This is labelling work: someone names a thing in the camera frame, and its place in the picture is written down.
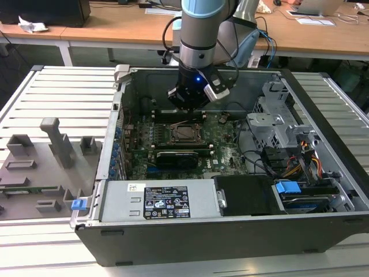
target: blue drive latch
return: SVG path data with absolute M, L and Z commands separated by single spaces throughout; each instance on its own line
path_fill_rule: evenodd
M 72 211 L 86 211 L 87 199 L 75 199 L 71 204 Z
M 301 193 L 300 186 L 295 181 L 280 181 L 276 183 L 278 193 Z

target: laptop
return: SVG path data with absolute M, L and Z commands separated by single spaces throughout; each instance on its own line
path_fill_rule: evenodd
M 297 13 L 311 16 L 332 16 L 344 0 L 303 0 L 301 5 L 292 7 Z

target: desk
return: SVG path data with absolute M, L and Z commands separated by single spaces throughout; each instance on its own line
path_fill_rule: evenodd
M 265 2 L 274 9 L 272 0 Z M 71 46 L 108 48 L 110 59 L 112 48 L 164 49 L 161 45 L 161 34 L 172 16 L 145 14 L 145 10 L 138 6 L 96 8 L 98 6 L 104 4 L 93 4 L 91 16 L 83 28 L 50 27 L 48 32 L 30 34 L 22 31 L 17 25 L 4 25 L 1 30 L 12 43 L 59 47 L 66 66 L 73 66 Z M 352 3 L 344 3 L 339 12 L 356 14 L 357 11 L 352 6 Z M 286 14 L 285 10 L 289 8 L 288 4 L 283 3 L 278 9 Z M 269 34 L 277 41 L 279 56 L 369 60 L 369 24 L 347 24 L 334 17 L 337 26 L 327 27 L 301 25 L 296 20 L 286 19 L 280 12 L 257 16 L 265 17 Z M 364 16 L 360 16 L 360 21 L 368 22 Z M 260 28 L 264 28 L 262 20 L 259 19 L 258 24 Z M 171 43 L 172 32 L 167 33 L 167 41 Z M 5 38 L 0 37 L 0 43 L 6 42 Z M 260 39 L 249 66 L 258 66 L 266 48 L 265 40 Z
M 145 14 L 145 9 L 138 6 L 110 6 L 93 3 L 90 18 L 83 28 L 48 26 L 47 32 L 31 34 L 18 25 L 4 24 L 1 30 L 12 43 L 59 47 L 66 66 L 73 66 L 72 46 L 108 48 L 110 59 L 112 48 L 164 50 L 161 36 L 172 16 Z M 167 42 L 172 42 L 172 32 L 167 33 Z M 0 36 L 0 43 L 7 43 L 7 40 Z
M 273 10 L 276 8 L 272 0 L 264 1 Z M 288 18 L 290 16 L 286 10 L 292 10 L 289 4 L 282 3 L 276 8 Z M 268 24 L 269 35 L 274 38 L 278 45 L 277 56 L 302 57 L 302 58 L 324 58 L 324 59 L 349 59 L 349 60 L 369 60 L 369 17 L 359 16 L 363 23 L 359 25 L 347 24 L 337 17 L 328 17 L 336 23 L 336 27 L 321 25 L 302 25 L 296 20 L 288 20 L 278 11 L 272 14 L 257 14 L 262 16 Z M 357 10 L 353 8 L 353 3 L 344 3 L 338 9 L 342 14 L 356 15 Z M 265 29 L 264 21 L 257 20 L 258 27 Z M 259 39 L 253 57 L 249 65 L 257 67 L 257 62 L 267 49 L 265 39 Z

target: green circuit board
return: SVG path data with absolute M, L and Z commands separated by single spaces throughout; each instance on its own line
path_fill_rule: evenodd
M 127 145 L 127 152 L 131 156 L 129 179 L 210 179 L 215 175 L 246 174 L 246 165 L 242 163 L 241 155 L 234 142 L 237 132 L 234 121 L 219 124 L 220 117 L 220 113 L 207 113 L 204 123 L 198 124 L 201 135 L 199 143 L 211 142 L 214 146 L 213 153 L 211 155 L 199 154 L 197 168 L 187 171 L 161 171 L 156 168 L 157 150 L 153 149 L 151 144 L 152 142 L 170 143 L 173 124 L 157 124 L 151 118 L 141 117 L 134 124 L 134 132 L 130 140 L 126 139 L 127 143 L 132 141 L 136 143 L 134 147 L 132 144 Z M 209 152 L 205 149 L 194 149 L 194 151 Z

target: warning label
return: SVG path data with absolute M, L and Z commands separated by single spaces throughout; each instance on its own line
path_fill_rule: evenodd
M 189 194 L 186 186 L 145 188 L 145 219 L 190 217 Z

